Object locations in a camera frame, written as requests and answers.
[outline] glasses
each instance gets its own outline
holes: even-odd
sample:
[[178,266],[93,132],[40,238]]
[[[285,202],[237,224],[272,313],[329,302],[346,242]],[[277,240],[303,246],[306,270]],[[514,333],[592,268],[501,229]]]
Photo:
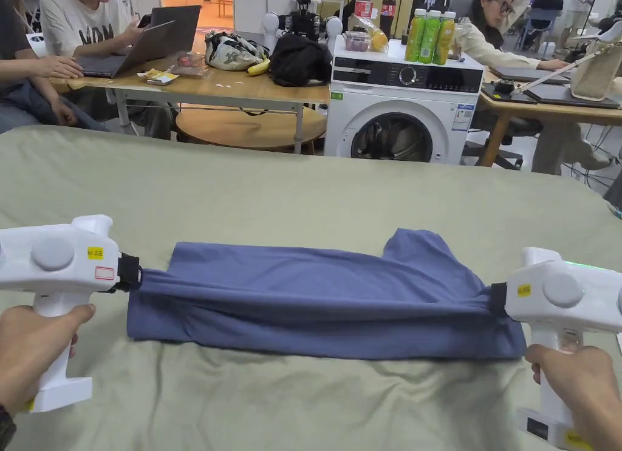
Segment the glasses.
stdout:
[[507,2],[503,0],[493,0],[493,1],[496,1],[497,3],[501,5],[500,11],[502,14],[509,15],[514,12],[514,8],[511,5],[509,5]]

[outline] washing machine dial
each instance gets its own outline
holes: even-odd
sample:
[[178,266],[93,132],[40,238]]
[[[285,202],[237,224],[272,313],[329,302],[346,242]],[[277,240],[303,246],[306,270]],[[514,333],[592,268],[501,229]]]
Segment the washing machine dial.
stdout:
[[417,72],[412,66],[406,66],[399,71],[399,82],[406,86],[413,85],[417,81]]

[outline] beige bag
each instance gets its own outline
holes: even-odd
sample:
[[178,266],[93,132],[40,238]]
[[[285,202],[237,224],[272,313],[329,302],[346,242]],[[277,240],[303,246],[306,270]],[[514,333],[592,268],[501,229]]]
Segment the beige bag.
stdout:
[[594,40],[587,48],[586,56],[599,50],[602,54],[586,63],[580,64],[570,80],[572,96],[590,101],[602,101],[612,86],[622,63],[622,46],[612,46]]

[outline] washing machine control panel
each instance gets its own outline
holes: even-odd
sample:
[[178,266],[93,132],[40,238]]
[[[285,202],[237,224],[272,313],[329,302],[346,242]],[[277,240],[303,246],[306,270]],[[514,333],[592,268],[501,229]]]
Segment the washing machine control panel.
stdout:
[[482,69],[335,58],[333,80],[444,92],[478,93]]

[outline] red label sticker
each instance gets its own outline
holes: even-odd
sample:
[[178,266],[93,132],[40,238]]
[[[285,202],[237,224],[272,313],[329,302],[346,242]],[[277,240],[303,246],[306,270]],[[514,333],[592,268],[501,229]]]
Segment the red label sticker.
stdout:
[[114,269],[108,268],[106,266],[96,266],[95,267],[95,278],[112,280],[114,279]]
[[395,6],[390,4],[383,4],[383,8],[380,11],[380,14],[389,17],[395,17]]
[[364,1],[358,2],[354,8],[354,15],[357,17],[371,18],[371,3]]

